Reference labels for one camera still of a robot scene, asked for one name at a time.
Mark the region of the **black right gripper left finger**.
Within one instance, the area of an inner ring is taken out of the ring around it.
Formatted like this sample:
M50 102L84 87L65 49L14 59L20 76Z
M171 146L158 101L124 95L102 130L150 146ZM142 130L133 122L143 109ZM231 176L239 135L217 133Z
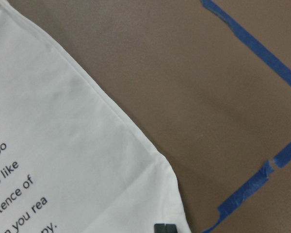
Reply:
M154 225L154 233L166 233L166 226L164 223L156 223Z

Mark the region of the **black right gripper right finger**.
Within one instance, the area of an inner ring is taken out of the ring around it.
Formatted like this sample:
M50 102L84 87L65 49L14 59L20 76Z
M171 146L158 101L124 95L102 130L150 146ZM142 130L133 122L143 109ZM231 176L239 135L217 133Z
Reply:
M166 233L177 233L176 224L166 224L165 231L166 231Z

